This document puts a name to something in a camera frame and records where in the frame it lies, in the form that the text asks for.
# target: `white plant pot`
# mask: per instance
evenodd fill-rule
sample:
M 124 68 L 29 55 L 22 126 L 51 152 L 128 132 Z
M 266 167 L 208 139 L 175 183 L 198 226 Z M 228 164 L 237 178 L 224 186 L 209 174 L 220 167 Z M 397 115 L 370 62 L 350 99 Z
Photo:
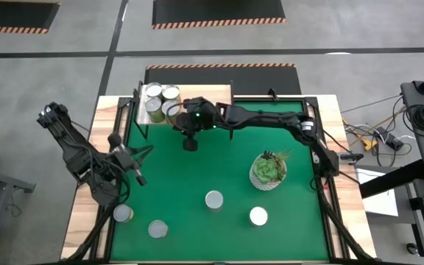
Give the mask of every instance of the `white plant pot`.
M 261 191 L 271 191 L 273 188 L 276 188 L 277 186 L 279 186 L 280 183 L 282 183 L 282 181 L 275 181 L 272 183 L 267 183 L 267 184 L 263 184 L 261 181 L 259 181 L 258 177 L 256 177 L 255 173 L 253 172 L 253 167 L 255 166 L 255 163 L 257 161 L 258 158 L 260 158 L 263 154 L 260 154 L 258 157 L 255 158 L 255 160 L 253 161 L 253 164 L 251 165 L 250 168 L 250 181 L 251 184 L 253 184 L 255 186 L 255 188 L 257 188 L 258 190 Z M 281 162 L 281 166 L 284 166 L 284 169 L 286 170 L 286 174 L 284 175 L 284 179 L 286 179 L 287 177 L 287 165 L 286 162 Z

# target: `black mat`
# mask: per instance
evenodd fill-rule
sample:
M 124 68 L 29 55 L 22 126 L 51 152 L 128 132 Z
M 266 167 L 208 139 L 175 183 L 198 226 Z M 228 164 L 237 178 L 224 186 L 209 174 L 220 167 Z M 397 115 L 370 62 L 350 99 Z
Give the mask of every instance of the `black mat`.
M 0 33 L 45 34 L 60 3 L 0 1 Z
M 231 80 L 235 95 L 265 95 L 270 88 L 281 95 L 302 94 L 293 63 L 148 66 L 144 83 L 226 85 Z
M 153 29 L 286 22 L 280 0 L 155 0 Z

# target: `green table surface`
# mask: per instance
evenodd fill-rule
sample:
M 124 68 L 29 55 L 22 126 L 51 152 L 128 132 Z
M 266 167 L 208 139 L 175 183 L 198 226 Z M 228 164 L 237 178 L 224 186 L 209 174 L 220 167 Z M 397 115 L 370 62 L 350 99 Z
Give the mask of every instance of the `green table surface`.
M 248 110 L 302 111 L 301 102 L 242 102 Z M 182 148 L 184 136 L 167 125 L 149 127 L 145 141 L 132 127 L 131 147 L 154 144 L 141 168 L 148 181 L 131 179 L 128 223 L 117 223 L 113 261 L 327 261 L 317 194 L 309 187 L 313 170 L 309 148 L 286 130 L 248 127 L 234 132 L 199 132 L 197 152 Z M 252 162 L 264 150 L 292 148 L 287 178 L 272 191 L 249 179 Z M 205 195 L 224 196 L 220 212 L 210 212 Z M 268 222 L 250 224 L 249 213 L 264 207 Z M 150 222 L 164 221 L 165 238 L 148 234 Z

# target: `black table leg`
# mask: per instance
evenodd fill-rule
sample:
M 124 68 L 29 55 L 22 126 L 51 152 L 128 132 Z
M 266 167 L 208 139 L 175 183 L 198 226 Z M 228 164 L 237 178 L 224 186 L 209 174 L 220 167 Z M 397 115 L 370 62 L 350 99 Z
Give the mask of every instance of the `black table leg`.
M 416 179 L 424 179 L 424 163 L 421 159 L 361 184 L 359 191 L 364 199 L 405 185 Z

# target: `potted succulent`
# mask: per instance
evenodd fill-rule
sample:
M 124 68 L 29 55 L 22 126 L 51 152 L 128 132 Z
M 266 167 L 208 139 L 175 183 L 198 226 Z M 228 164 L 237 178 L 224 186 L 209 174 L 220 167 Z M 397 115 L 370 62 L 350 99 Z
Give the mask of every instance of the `potted succulent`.
M 286 178 L 286 160 L 290 151 L 264 151 L 255 159 L 250 169 L 250 181 L 255 188 L 270 191 Z

